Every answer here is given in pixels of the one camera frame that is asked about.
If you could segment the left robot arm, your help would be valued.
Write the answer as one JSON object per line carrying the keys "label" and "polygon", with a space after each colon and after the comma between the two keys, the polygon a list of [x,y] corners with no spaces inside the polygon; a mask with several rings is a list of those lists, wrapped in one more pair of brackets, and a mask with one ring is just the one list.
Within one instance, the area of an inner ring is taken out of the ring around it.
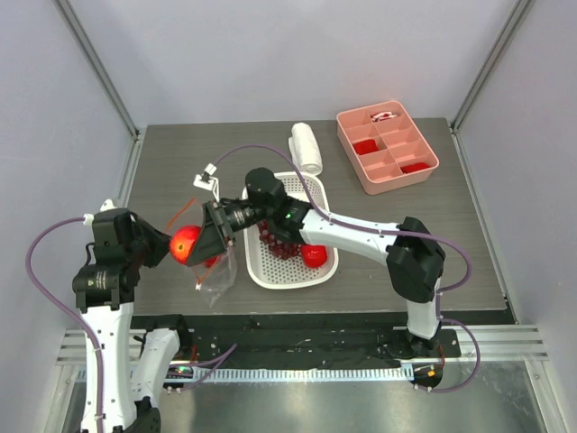
{"label": "left robot arm", "polygon": [[142,267],[169,252],[169,236],[126,208],[91,218],[94,261],[75,276],[76,306],[87,324],[83,432],[158,432],[158,400],[170,362],[190,355],[193,336],[180,315],[153,318],[140,338],[138,364],[129,345],[135,288]]}

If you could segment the pink compartment organizer tray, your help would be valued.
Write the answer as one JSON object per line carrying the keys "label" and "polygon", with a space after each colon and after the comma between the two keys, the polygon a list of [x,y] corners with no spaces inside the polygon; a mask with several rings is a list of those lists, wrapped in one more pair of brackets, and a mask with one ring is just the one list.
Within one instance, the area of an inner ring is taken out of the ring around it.
{"label": "pink compartment organizer tray", "polygon": [[[392,111],[398,117],[373,123],[370,115]],[[336,117],[337,136],[364,191],[378,195],[428,180],[439,166],[439,159],[418,129],[406,108],[395,100],[362,106],[339,113]],[[379,150],[359,156],[353,143],[374,139]],[[430,166],[410,174],[401,167],[416,162]]]}

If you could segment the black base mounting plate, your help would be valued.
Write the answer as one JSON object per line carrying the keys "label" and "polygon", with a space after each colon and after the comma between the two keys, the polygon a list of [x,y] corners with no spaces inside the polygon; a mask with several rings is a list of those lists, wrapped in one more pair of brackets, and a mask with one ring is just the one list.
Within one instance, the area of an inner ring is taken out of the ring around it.
{"label": "black base mounting plate", "polygon": [[431,343],[409,336],[404,313],[345,312],[186,316],[190,359],[231,350],[224,367],[309,370],[397,366],[419,358],[458,358],[455,330],[443,326]]}

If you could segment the white perforated plastic basket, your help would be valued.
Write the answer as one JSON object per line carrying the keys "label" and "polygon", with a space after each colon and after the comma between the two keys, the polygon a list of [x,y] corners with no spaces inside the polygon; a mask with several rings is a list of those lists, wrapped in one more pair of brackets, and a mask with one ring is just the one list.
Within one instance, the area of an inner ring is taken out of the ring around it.
{"label": "white perforated plastic basket", "polygon": [[[291,197],[309,201],[296,172],[276,172],[274,176],[283,182],[285,191]],[[330,213],[322,181],[307,173],[304,173],[303,177],[314,202],[325,212]],[[250,277],[259,286],[268,290],[295,290],[324,283],[333,277],[339,265],[338,250],[328,247],[327,261],[318,268],[305,266],[300,256],[282,260],[260,240],[257,226],[243,230],[243,243],[246,267]]]}

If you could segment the red fake apple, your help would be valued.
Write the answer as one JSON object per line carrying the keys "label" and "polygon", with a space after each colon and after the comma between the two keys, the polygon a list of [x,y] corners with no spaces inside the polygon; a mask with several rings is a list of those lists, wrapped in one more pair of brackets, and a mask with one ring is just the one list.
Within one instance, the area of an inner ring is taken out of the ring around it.
{"label": "red fake apple", "polygon": [[304,244],[300,246],[300,255],[307,268],[322,267],[328,260],[328,253],[322,245]]}
{"label": "red fake apple", "polygon": [[199,226],[188,225],[182,226],[174,233],[169,242],[169,252],[177,263],[187,264],[188,256],[197,242],[201,231],[202,228]]}

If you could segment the clear zip top bag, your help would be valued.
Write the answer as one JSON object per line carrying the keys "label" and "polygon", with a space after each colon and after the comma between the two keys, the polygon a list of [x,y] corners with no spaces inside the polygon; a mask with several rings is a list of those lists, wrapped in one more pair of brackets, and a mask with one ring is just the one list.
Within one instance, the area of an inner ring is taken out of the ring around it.
{"label": "clear zip top bag", "polygon": [[[167,223],[166,232],[172,237],[182,226],[201,227],[202,214],[200,202],[191,198]],[[213,308],[216,302],[233,287],[238,270],[234,251],[231,248],[219,257],[220,260],[211,268],[206,268],[204,263],[196,266],[185,265],[193,275],[195,293],[209,308]]]}

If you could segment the dark fake grape bunch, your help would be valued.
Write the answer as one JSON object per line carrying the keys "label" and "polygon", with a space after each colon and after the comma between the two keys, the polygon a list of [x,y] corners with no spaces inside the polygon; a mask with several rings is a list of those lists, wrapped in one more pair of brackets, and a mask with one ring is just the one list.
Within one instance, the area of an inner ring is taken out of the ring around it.
{"label": "dark fake grape bunch", "polygon": [[264,244],[268,251],[276,258],[286,261],[300,255],[300,246],[298,244],[286,243],[279,240],[268,228],[266,221],[257,224],[259,231],[259,240]]}

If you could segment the red white item in tray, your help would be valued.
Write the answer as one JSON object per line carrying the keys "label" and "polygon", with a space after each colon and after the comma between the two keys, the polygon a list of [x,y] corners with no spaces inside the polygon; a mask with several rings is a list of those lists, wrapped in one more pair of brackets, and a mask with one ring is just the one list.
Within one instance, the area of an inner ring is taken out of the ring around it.
{"label": "red white item in tray", "polygon": [[396,117],[398,117],[398,114],[392,111],[380,111],[378,113],[370,115],[370,119],[372,120],[373,123],[387,121]]}

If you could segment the red block tray front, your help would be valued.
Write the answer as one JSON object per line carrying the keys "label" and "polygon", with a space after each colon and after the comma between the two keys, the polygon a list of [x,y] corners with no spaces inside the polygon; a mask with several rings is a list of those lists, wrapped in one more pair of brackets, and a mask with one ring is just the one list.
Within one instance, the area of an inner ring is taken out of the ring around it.
{"label": "red block tray front", "polygon": [[405,174],[410,174],[422,170],[428,170],[430,166],[424,162],[416,162],[413,164],[405,165],[401,167],[401,170]]}

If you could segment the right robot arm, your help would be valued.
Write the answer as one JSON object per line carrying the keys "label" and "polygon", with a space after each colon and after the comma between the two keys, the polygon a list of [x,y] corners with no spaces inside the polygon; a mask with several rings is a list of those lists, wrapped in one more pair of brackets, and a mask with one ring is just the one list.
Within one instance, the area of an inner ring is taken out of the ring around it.
{"label": "right robot arm", "polygon": [[203,223],[186,265],[226,253],[236,233],[265,222],[285,243],[337,248],[384,265],[394,291],[407,303],[408,349],[419,356],[438,349],[442,325],[436,293],[445,253],[420,220],[408,217],[395,225],[328,214],[313,199],[291,197],[266,168],[246,175],[245,192],[244,199],[213,199],[202,206]]}

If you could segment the rolled white towel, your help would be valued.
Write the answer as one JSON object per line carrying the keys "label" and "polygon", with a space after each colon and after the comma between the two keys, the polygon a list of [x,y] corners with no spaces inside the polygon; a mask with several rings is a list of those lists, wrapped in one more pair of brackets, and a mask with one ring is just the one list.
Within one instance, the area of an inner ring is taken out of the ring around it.
{"label": "rolled white towel", "polygon": [[293,163],[301,172],[319,176],[323,170],[320,149],[309,124],[296,123],[291,128],[288,148]]}

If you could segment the red block in tray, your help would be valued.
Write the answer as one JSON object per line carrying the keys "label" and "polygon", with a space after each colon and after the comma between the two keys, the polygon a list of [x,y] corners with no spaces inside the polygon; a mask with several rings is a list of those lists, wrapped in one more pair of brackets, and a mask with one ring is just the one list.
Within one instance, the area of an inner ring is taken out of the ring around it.
{"label": "red block in tray", "polygon": [[379,146],[374,139],[369,138],[353,143],[353,149],[357,155],[362,156],[377,152],[379,150]]}

